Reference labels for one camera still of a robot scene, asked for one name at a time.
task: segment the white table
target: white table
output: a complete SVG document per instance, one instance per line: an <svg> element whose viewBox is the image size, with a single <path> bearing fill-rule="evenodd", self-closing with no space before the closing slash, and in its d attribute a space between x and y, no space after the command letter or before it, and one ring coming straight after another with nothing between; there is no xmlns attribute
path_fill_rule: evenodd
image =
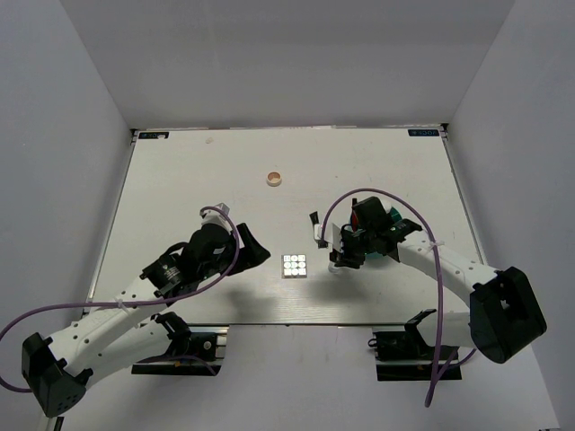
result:
<svg viewBox="0 0 575 431"><path fill-rule="evenodd" d="M266 184L271 171L283 182ZM225 202L271 252L258 268L172 309L197 324L385 324L405 322L437 305L436 283L389 258L360 271L327 271L309 214L320 217L343 193L373 187L408 200L436 236L470 259L472 233L441 137L406 129L269 129L171 131L138 139L115 218L96 300L108 300L168 246L199 228L199 209ZM371 194L360 194L366 198ZM349 220L351 198L332 221ZM407 210L398 206L403 216ZM283 279L282 254L305 254L308 277ZM465 311L446 292L447 311Z"/></svg>

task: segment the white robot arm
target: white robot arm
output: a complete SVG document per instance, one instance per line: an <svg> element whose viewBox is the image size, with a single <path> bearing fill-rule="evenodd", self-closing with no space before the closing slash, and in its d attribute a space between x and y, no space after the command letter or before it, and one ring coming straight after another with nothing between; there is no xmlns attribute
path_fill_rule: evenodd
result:
<svg viewBox="0 0 575 431"><path fill-rule="evenodd" d="M354 200L350 223L343 228L326 226L324 239L317 213L310 217L318 246L330 249L331 271L359 269L366 255L376 252L436 279L432 249L437 246L443 285L470 309L443 315L442 344L446 346L477 348L491 361L502 364L547 329L523 272L513 267L505 271L488 267L443 244L431 243L421 226L392 214L391 206L378 198ZM428 318L434 311L421 312L405 325L413 343L435 344L437 319Z"/></svg>
<svg viewBox="0 0 575 431"><path fill-rule="evenodd" d="M224 204L217 208L227 216ZM194 342L190 329L165 310L195 295L215 274L232 276L270 257L245 224L236 226L240 248L218 211L202 217L189 242L174 244L118 292L115 308L97 309L46 338L37 332L24 340L22 375L48 418L74 407L87 389L122 368L151 356L185 355Z"/></svg>

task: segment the white backdrop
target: white backdrop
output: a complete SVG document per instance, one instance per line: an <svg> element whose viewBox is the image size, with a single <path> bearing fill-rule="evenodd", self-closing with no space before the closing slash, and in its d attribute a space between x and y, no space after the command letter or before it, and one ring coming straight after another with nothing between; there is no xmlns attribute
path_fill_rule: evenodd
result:
<svg viewBox="0 0 575 431"><path fill-rule="evenodd" d="M575 430L574 22L572 1L517 2L451 127L487 258L525 269L547 319L534 351L565 430Z"/></svg>
<svg viewBox="0 0 575 431"><path fill-rule="evenodd" d="M512 0L62 0L132 128L448 122Z"/></svg>
<svg viewBox="0 0 575 431"><path fill-rule="evenodd" d="M130 133L58 0L0 1L0 327L31 308L80 301L126 164ZM22 341L73 312L46 312L2 340L0 374L25 385ZM3 430L40 407L0 388Z"/></svg>

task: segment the sticker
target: sticker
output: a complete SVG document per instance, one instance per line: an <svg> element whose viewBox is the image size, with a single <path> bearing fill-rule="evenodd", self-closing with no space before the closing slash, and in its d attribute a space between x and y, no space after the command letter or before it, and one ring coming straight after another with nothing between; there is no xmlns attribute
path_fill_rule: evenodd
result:
<svg viewBox="0 0 575 431"><path fill-rule="evenodd" d="M170 132L140 132L138 139L167 139Z"/></svg>
<svg viewBox="0 0 575 431"><path fill-rule="evenodd" d="M410 136L439 136L436 128L408 128L407 133Z"/></svg>

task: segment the purple cable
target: purple cable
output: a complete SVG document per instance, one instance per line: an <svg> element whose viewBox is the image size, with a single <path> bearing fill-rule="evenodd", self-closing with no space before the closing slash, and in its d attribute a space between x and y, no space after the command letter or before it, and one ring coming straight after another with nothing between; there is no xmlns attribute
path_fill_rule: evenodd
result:
<svg viewBox="0 0 575 431"><path fill-rule="evenodd" d="M202 358L194 356L194 355L179 355L179 356L152 356L148 359L144 359L139 361L139 364L153 364L154 362L164 362L164 361L177 361L177 360L184 360L184 361L196 361L200 362L204 365L208 371L212 375L217 375L216 370L212 367L212 365L208 364Z"/></svg>
<svg viewBox="0 0 575 431"><path fill-rule="evenodd" d="M475 355L475 352L476 352L476 351L477 351L477 349L474 348L471 352L469 352L469 353L467 354L466 357L464 357L464 358L463 358L461 361L459 361L457 364L452 364L452 365L450 365L450 366L449 366L449 369L452 370L452 369L454 369L454 368L457 368L458 366L461 366L461 365L465 364L469 359L472 358L473 355Z"/></svg>
<svg viewBox="0 0 575 431"><path fill-rule="evenodd" d="M126 307L145 307L149 305L161 305L163 303L175 303L182 299L191 298L192 296L199 295L202 292L207 291L209 288L215 286L219 283L225 276L227 276L230 271L234 268L235 263L237 261L238 256L240 255L240 234L237 232L237 228L235 227L234 222L230 219L230 217L222 211L218 207L203 207L200 209L200 213L203 214L206 211L216 211L219 213L224 219L228 222L232 229L232 235L235 239L235 253L234 258L232 259L232 263L227 269L220 274L218 278L214 281L208 283L207 285L201 287L200 289L196 290L195 292L191 292L186 295L182 295L178 298L170 298L170 299L158 299L156 301L126 301L123 303ZM52 310L65 310L70 308L119 308L118 303L57 303L55 305L46 305L44 307L36 308L34 310L30 310L29 312L25 312L23 315L17 317L10 323L8 323L5 328L0 332L0 342L4 338L4 336L8 333L8 331L13 328L15 325L23 321L24 319L28 319L29 317L33 316L34 314L39 314L41 312L50 312ZM9 382L4 380L2 376L0 376L0 386L3 386L8 391L18 392L18 393L31 393L31 390L28 388L19 388L17 386L11 385Z"/></svg>
<svg viewBox="0 0 575 431"><path fill-rule="evenodd" d="M341 198L339 198L335 202L333 202L330 209L328 209L328 211L325 215L325 218L323 219L322 237L321 237L322 241L323 241L323 238L325 236L325 228L327 227L327 221L330 218L330 215L331 215L333 209L343 199L347 198L348 196L354 195L356 193L360 193L360 192L379 193L380 195L387 196L388 198L391 198L391 199L399 202L400 204L404 205L405 207L407 207L407 209L409 209L413 213L414 216L416 216L420 220L421 224L423 224L423 227L428 232L429 241L432 244L436 241L435 235L431 231L431 226L429 226L428 222L423 218L423 216L414 207L412 207L409 203L407 203L403 199L401 199L401 198L399 198L399 197L395 196L394 194L389 193L387 191L383 191L380 189L368 189L368 188L355 189L355 190L349 191L348 193L343 195ZM441 273L441 264L439 261L438 247L432 246L431 249L433 250L433 257L435 258L435 272L436 272L436 278L438 280L438 330L436 332L436 337L435 337L435 350L433 352L433 362L431 363L431 381L429 382L429 390L428 390L428 394L425 398L425 407L429 407L431 405L431 401L433 400L433 392L435 391L435 387L439 381L439 379L438 379L439 353L441 350L441 335L443 333L443 275ZM443 368L447 369L447 367L448 367L448 364L443 365Z"/></svg>

